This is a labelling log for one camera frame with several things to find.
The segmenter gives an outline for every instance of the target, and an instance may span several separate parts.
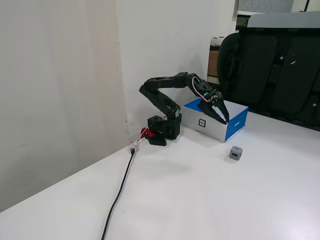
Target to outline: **logo on box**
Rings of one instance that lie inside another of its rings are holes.
[[[203,120],[203,119],[199,119],[199,126],[201,127],[206,127],[206,120]]]

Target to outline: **blue stripe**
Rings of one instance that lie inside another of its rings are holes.
[[[229,138],[231,138],[233,134],[239,131],[246,124],[248,110],[249,108],[245,109],[243,112],[229,121],[224,141],[227,141]]]
[[[198,104],[200,103],[201,101],[201,98],[198,98],[192,102],[189,102],[187,103],[186,105],[184,105],[186,108],[189,108],[189,109],[193,109],[193,110],[196,110],[200,113],[202,113],[201,109],[198,107]]]

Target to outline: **white and blue box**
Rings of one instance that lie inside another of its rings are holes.
[[[227,125],[218,122],[212,117],[205,115],[198,107],[201,98],[189,102],[181,109],[182,125],[196,130],[211,138],[224,143],[236,135],[245,125],[249,108],[234,102],[224,101],[229,112],[230,121]],[[223,114],[217,107],[213,109],[223,118]]]

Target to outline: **white shelf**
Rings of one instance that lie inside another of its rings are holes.
[[[263,14],[261,12],[252,12],[252,11],[237,11],[236,12],[238,15],[246,15],[246,16],[252,16],[255,14]]]

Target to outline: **black cable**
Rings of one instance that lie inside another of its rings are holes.
[[[114,207],[120,197],[120,194],[122,192],[122,189],[124,188],[124,185],[125,185],[125,182],[126,182],[126,178],[127,178],[127,174],[128,174],[128,171],[129,171],[129,168],[130,168],[130,165],[131,165],[131,162],[132,162],[132,159],[135,155],[135,149],[132,148],[131,149],[131,158],[130,158],[130,161],[128,163],[128,166],[126,167],[126,171],[125,171],[125,174],[124,174],[124,177],[123,177],[123,180],[122,180],[122,183],[121,183],[121,186],[120,186],[120,190],[118,192],[118,195],[116,196],[111,208],[110,208],[110,211],[109,211],[109,214],[108,214],[108,218],[106,219],[106,223],[105,223],[105,226],[104,226],[104,230],[103,230],[103,234],[102,234],[102,238],[101,240],[104,240],[105,237],[106,237],[106,233],[107,233],[107,229],[108,229],[108,226],[109,226],[109,223],[110,223],[110,219],[111,219],[111,215],[112,215],[112,212],[114,210]]]
[[[308,10],[310,0],[306,0],[304,11],[306,12]]]

